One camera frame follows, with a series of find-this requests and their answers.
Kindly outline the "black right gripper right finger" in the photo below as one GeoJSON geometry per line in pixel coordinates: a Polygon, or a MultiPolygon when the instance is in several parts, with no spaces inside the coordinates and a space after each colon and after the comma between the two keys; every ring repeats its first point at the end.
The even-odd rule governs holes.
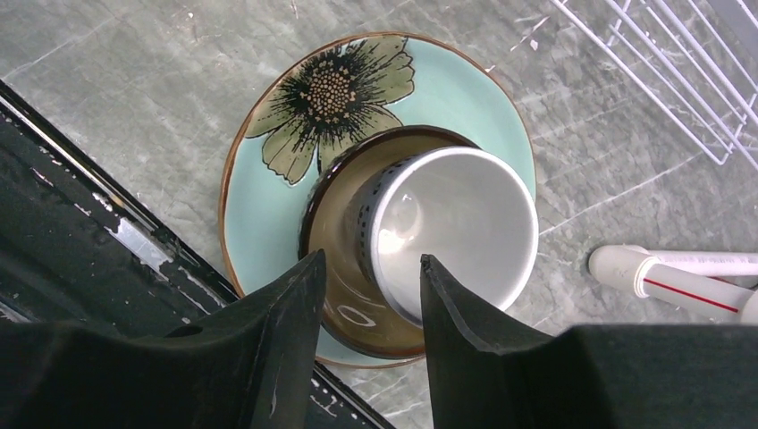
{"type": "Polygon", "coordinates": [[[757,331],[584,324],[540,332],[420,259],[437,428],[754,428],[757,331]]]}

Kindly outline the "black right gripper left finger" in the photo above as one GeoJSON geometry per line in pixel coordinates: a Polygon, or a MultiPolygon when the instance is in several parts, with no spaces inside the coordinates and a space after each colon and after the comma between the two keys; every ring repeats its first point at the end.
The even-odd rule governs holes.
{"type": "Polygon", "coordinates": [[[4,428],[300,428],[325,296],[317,250],[163,336],[65,322],[1,329],[4,428]]]}

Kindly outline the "grey dotted ceramic mug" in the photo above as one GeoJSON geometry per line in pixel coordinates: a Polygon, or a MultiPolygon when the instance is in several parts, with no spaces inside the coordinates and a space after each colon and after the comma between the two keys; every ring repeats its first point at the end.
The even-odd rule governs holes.
{"type": "Polygon", "coordinates": [[[421,256],[505,310],[533,271],[538,232],[535,200],[510,165],[479,148],[443,147],[364,180],[341,237],[390,309],[421,327],[421,256]]]}

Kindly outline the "teal flower ceramic plate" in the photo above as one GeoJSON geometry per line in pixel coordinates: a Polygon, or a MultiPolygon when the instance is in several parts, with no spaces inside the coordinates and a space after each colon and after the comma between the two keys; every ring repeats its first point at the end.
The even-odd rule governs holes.
{"type": "Polygon", "coordinates": [[[403,32],[375,32],[334,41],[285,71],[255,103],[227,156],[219,203],[223,258],[234,289],[262,288],[303,257],[300,219],[319,173],[325,133],[312,126],[293,89],[320,81],[322,65],[360,66],[358,84],[374,97],[370,117],[390,114],[404,125],[440,125],[509,164],[536,190],[534,154],[525,124],[506,91],[476,62],[440,41],[403,32]]]}

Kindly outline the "white PVC pipe frame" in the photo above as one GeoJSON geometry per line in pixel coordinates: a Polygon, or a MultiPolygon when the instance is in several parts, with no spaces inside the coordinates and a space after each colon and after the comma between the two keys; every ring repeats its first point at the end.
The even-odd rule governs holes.
{"type": "Polygon", "coordinates": [[[650,297],[709,318],[757,325],[757,293],[708,276],[665,265],[658,257],[624,246],[603,246],[589,257],[599,283],[650,297]]]}

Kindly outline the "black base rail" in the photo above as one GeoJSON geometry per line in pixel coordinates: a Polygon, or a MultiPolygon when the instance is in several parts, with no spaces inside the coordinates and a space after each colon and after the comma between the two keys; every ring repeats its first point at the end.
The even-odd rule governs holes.
{"type": "MultiPolygon", "coordinates": [[[[163,336],[238,301],[230,284],[9,87],[1,88],[1,329],[65,322],[163,336]]],[[[386,420],[315,361],[300,428],[386,420]]]]}

